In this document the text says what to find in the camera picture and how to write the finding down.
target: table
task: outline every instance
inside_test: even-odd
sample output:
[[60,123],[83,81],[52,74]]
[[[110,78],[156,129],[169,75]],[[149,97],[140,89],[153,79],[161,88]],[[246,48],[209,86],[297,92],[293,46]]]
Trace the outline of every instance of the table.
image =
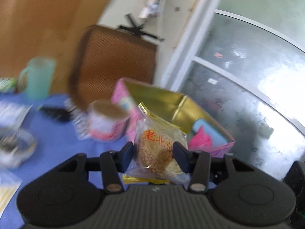
[[[52,95],[44,101],[35,102],[26,116],[21,127],[32,133],[38,144],[31,158],[12,171],[23,182],[0,219],[0,229],[19,229],[23,226],[24,222],[16,207],[16,197],[26,184],[76,153],[84,152],[88,157],[97,157],[104,151],[119,150],[126,143],[124,137],[110,143],[92,139],[79,140],[72,122],[61,124],[46,117],[43,113],[36,112],[36,108],[40,105],[63,106],[63,102],[67,98],[67,95]],[[0,100],[32,104],[24,94],[2,94]],[[90,172],[89,181],[99,188],[102,187],[100,172]]]

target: green plastic cup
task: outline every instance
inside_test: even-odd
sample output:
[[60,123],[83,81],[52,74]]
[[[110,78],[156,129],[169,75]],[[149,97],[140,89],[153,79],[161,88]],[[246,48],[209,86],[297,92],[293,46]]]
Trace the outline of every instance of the green plastic cup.
[[45,57],[35,57],[27,63],[18,78],[18,88],[23,86],[26,74],[24,92],[30,100],[42,100],[49,96],[56,60]]

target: frosted glass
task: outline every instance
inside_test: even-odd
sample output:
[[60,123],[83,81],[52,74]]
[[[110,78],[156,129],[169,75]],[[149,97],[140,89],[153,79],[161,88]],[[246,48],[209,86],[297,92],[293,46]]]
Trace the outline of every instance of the frosted glass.
[[292,44],[216,14],[197,56],[251,84],[305,126],[305,53]]
[[305,46],[305,0],[222,0],[219,9],[265,24]]
[[[208,82],[212,78],[217,82]],[[280,114],[242,87],[194,63],[181,90],[235,137],[236,157],[281,179],[305,160],[305,138]]]

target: plastic bag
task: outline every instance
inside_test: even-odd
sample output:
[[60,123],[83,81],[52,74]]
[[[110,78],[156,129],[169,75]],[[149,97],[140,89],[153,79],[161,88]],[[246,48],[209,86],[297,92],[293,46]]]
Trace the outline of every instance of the plastic bag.
[[183,173],[173,158],[173,143],[179,141],[187,148],[186,134],[177,126],[139,105],[144,117],[137,121],[135,132],[136,167],[130,171],[134,177],[167,179],[185,183],[189,176]]

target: pink packaging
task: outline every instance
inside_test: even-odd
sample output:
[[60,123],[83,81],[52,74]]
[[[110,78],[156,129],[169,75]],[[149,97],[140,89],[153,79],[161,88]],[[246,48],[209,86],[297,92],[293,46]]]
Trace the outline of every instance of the pink packaging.
[[227,143],[227,144],[221,145],[221,146],[196,147],[196,148],[192,148],[191,150],[192,151],[195,151],[195,150],[206,151],[206,152],[211,154],[211,157],[220,157],[220,158],[222,158],[226,153],[228,153],[228,151],[232,148],[234,143],[235,142],[230,142],[230,143]]
[[111,101],[114,104],[120,105],[122,108],[128,111],[130,121],[125,135],[128,141],[134,142],[136,122],[142,117],[142,114],[138,110],[138,105],[135,104],[135,101],[130,95],[128,89],[126,88],[124,84],[124,79],[125,78],[121,78],[119,81],[117,81]]

